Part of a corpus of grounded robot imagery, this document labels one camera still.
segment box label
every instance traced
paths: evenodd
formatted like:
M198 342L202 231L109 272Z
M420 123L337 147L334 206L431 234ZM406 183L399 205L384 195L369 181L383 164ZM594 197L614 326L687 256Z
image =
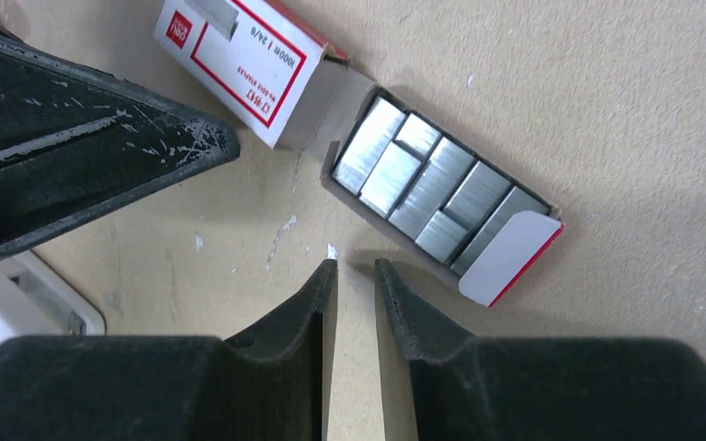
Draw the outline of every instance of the box label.
M190 35L192 25L187 18L183 17L179 11L175 11L172 16L172 21L169 23L169 29L166 30L166 36L172 40L178 48L182 49Z

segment red border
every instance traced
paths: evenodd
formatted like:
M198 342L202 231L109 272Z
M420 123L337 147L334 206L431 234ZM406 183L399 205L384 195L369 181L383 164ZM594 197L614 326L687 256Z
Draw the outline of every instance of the red border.
M304 66L304 61L307 60L307 55L304 54L304 52L299 51L299 49L296 48L293 44L290 43L290 41L286 40L285 37L280 35L277 31L275 31L274 28L272 28L270 25L267 24L264 20L261 19L261 17L257 16L256 14L253 13L250 9L247 8L247 6L243 5L242 2L239 0L231 0L232 3L235 5L239 6L243 12L245 12L247 15L249 15L252 19L254 19L259 25L264 27L267 31L269 31L273 36L275 36L278 40L280 40L284 45L289 47L292 51L297 53L299 55L299 66L296 68L296 71L293 72L293 75L291 76L290 80L288 81L288 85L286 85L285 90L282 93L282 96L280 96L278 100L278 104L275 106L274 111L272 111L272 116L269 117L269 120L264 119L254 108L251 107L250 104L248 104L246 101L244 101L239 95L237 95L231 87L226 85L215 73L213 73L210 68L204 65L201 60L196 58L196 52L199 50L199 46L201 45L201 41L204 39L204 34L207 33L207 27L210 25L208 22L204 22L204 27L201 29L201 34L199 35L199 40L196 41L196 46L193 48L193 52L190 53L190 59L193 60L204 72L207 73L207 75L210 76L213 80L215 80L215 83L220 85L223 89L225 89L226 92L229 93L235 99L239 104L244 106L247 110L250 111L251 114L253 114L256 119L261 121L267 129L271 127L272 121L275 120L275 117L278 115L279 109L282 106L283 101L285 101L285 97L288 96L288 93L290 89L293 87L293 83L296 81L296 77L299 76L299 72L302 71L302 67Z
M531 257L531 259L529 259L529 261L521 268L520 271L518 271L518 273L516 274L516 276L513 277L512 279L510 279L510 282L507 283L507 285L505 286L504 289L502 289L502 292L500 292L493 300L491 300L491 303L488 304L488 307L489 307L489 308L493 307L494 304L497 303L497 302L499 301L499 299L501 299L502 296L505 295L505 293L507 292L507 290L510 289L510 288L512 288L513 285L515 285L515 283L518 281L518 279L519 279L521 276L523 276L523 273L525 273L526 270L529 269L529 267L532 266L532 264L534 264L534 262L542 255L542 253L545 253L545 250L547 250L548 247L551 246L551 243L553 243L553 241L555 241L556 238L559 237L559 234L561 234L563 231L564 231L564 224L562 224L562 226L559 227L558 230L556 230L556 232L553 234L553 236L551 236L551 238L548 239L548 242L544 243L544 244L540 247L540 249L537 250L537 253L535 253L535 254Z

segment open staple box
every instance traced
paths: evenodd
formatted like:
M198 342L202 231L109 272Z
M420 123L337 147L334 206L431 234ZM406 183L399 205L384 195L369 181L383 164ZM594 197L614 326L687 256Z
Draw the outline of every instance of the open staple box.
M161 45L272 149L428 271L492 306L562 232L558 209L347 63L277 1L165 0Z

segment scratched surface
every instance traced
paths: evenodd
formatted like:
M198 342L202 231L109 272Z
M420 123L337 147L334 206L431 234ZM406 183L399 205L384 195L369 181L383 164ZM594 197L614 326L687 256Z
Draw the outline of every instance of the scratched surface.
M0 38L0 256L238 155L223 121Z

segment box flap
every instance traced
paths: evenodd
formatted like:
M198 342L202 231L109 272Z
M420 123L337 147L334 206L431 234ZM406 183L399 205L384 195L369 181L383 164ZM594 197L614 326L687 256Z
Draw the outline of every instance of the box flap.
M344 141L370 105L377 84L341 62L323 60L290 116L279 146L323 162L329 145Z
M505 224L459 281L459 291L494 306L562 233L564 225L549 216L522 211Z
M265 0L270 6L275 8L276 11L281 13L290 22L296 25L299 29L303 30L311 39L315 40L316 43L325 48L325 54L328 57L334 58L336 60L347 60L347 52L339 49L334 43L329 41L322 33L315 30L310 26L304 18L299 14L290 10L287 6L283 5L280 0Z

